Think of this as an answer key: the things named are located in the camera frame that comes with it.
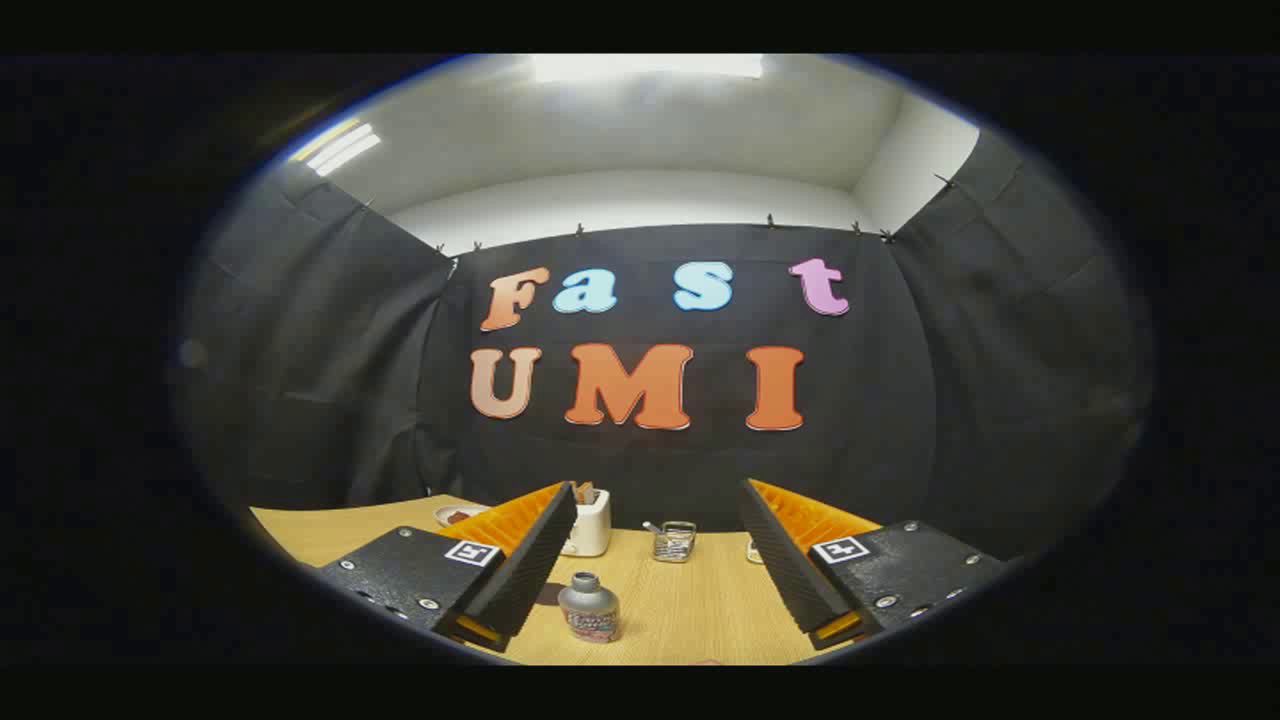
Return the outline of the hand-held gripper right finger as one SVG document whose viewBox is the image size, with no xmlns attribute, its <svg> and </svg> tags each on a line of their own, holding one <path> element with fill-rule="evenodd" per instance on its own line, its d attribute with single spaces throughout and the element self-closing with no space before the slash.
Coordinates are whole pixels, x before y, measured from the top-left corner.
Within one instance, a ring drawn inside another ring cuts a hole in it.
<svg viewBox="0 0 1280 720">
<path fill-rule="evenodd" d="M 815 650 L 914 625 L 1006 570 L 997 556 L 923 521 L 881 525 L 762 480 L 742 480 L 740 516 Z"/>
</svg>

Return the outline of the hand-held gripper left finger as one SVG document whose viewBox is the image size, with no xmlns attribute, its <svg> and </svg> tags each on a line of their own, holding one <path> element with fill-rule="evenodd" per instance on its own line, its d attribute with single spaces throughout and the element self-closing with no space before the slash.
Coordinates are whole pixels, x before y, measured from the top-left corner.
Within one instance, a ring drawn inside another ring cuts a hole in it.
<svg viewBox="0 0 1280 720">
<path fill-rule="evenodd" d="M 415 633 L 500 652 L 522 630 L 576 519 L 573 487 L 562 482 L 445 529 L 397 527 L 317 575 Z"/>
</svg>

